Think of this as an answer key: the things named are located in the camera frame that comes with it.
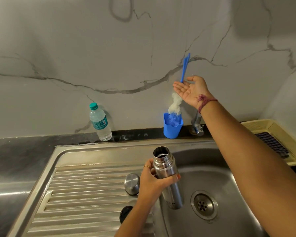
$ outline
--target sink drain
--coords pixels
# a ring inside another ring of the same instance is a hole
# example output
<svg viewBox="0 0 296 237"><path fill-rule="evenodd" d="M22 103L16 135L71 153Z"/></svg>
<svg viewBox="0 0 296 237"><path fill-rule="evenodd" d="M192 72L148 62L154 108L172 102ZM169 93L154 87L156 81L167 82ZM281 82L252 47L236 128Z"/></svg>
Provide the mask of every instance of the sink drain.
<svg viewBox="0 0 296 237"><path fill-rule="evenodd" d="M200 218L212 220L218 213L218 204L207 191L195 191L191 196L192 209Z"/></svg>

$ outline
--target bottle cap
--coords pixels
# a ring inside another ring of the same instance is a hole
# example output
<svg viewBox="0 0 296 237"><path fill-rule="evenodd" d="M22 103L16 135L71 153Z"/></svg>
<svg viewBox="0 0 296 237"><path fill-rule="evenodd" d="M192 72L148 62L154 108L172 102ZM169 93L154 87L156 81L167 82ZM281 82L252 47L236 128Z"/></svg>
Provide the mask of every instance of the bottle cap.
<svg viewBox="0 0 296 237"><path fill-rule="evenodd" d="M93 103L90 104L90 109L92 111L95 111L97 108L98 108L98 105L95 102L93 102Z"/></svg>

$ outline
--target black countertop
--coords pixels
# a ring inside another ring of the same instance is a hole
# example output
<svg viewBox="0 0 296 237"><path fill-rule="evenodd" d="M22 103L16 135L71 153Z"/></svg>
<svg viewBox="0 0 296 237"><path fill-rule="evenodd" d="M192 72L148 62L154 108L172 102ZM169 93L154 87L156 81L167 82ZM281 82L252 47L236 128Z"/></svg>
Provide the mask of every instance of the black countertop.
<svg viewBox="0 0 296 237"><path fill-rule="evenodd" d="M205 137L210 137L205 128ZM178 138L195 138L182 127ZM163 128L114 131L110 142L165 138ZM11 225L38 180L55 146L101 142L95 133L0 139L0 237Z"/></svg>

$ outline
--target bottle label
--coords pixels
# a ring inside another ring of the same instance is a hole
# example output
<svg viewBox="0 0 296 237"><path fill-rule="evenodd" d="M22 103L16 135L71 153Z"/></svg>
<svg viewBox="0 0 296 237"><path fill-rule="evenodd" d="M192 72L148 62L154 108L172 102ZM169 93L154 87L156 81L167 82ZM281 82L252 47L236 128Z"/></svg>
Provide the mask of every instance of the bottle label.
<svg viewBox="0 0 296 237"><path fill-rule="evenodd" d="M92 124L93 124L93 127L97 130L102 130L104 129L105 127L107 127L107 119L106 119L106 116L104 117L103 120L101 121L97 121L97 122L93 122L92 121Z"/></svg>

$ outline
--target blue cup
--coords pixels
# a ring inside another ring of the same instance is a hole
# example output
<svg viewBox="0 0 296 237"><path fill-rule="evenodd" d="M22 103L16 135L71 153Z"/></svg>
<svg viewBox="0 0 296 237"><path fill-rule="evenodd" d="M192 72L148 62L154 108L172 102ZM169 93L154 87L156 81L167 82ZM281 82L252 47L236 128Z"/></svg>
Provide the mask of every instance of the blue cup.
<svg viewBox="0 0 296 237"><path fill-rule="evenodd" d="M163 134L166 138L175 139L176 137L178 137L179 132L183 126L182 116L180 115L181 121L180 121L180 124L178 124L177 126L167 125L166 120L168 118L169 118L169 114L164 113L163 114Z"/></svg>

